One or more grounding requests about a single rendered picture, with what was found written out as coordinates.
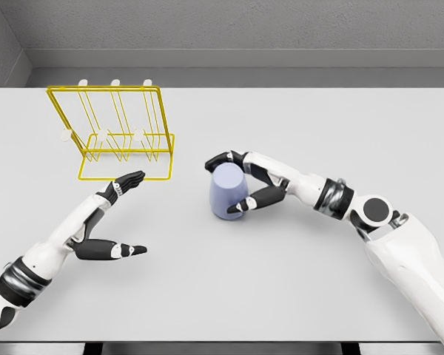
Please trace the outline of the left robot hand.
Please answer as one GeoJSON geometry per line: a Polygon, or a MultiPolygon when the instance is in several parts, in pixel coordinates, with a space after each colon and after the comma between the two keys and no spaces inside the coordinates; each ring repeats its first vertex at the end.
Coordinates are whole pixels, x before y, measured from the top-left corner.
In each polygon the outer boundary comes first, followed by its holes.
{"type": "Polygon", "coordinates": [[[147,252],[144,246],[129,246],[111,240],[91,239],[90,233],[105,212],[130,189],[144,180],[145,173],[137,171],[109,182],[90,195],[52,233],[51,240],[75,252],[80,260],[117,260],[147,252]]]}

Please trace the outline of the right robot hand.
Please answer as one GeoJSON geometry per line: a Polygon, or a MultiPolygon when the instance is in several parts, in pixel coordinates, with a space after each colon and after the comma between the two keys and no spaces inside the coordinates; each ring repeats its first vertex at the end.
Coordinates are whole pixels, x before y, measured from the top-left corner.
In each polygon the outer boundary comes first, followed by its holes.
{"type": "Polygon", "coordinates": [[[284,163],[256,152],[223,152],[208,160],[205,169],[213,173],[216,167],[228,162],[236,164],[244,173],[267,184],[267,187],[230,206],[226,210],[229,214],[271,206],[281,202],[286,195],[296,195],[308,206],[315,206],[317,203],[319,188],[310,185],[312,179],[284,163]]]}

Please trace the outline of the lavender blue cup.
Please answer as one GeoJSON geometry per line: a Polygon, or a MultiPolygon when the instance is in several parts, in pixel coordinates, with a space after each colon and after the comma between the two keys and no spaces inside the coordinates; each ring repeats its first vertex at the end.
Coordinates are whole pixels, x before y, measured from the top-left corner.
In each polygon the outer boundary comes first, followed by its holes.
{"type": "Polygon", "coordinates": [[[241,217],[243,212],[228,213],[227,209],[248,195],[245,174],[236,164],[222,163],[214,170],[209,188],[209,204],[217,217],[224,220],[241,217]]]}

